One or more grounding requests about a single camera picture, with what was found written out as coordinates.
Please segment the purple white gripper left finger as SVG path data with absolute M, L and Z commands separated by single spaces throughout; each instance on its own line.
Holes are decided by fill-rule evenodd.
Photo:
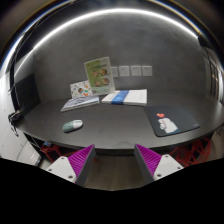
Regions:
M 90 145 L 69 157 L 59 157 L 47 168 L 47 171 L 79 186 L 84 186 L 95 155 L 95 145 Z

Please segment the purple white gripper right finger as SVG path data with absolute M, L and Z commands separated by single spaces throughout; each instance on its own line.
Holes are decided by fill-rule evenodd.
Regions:
M 145 185 L 183 169 L 169 154 L 160 155 L 139 144 L 135 145 L 134 155 Z

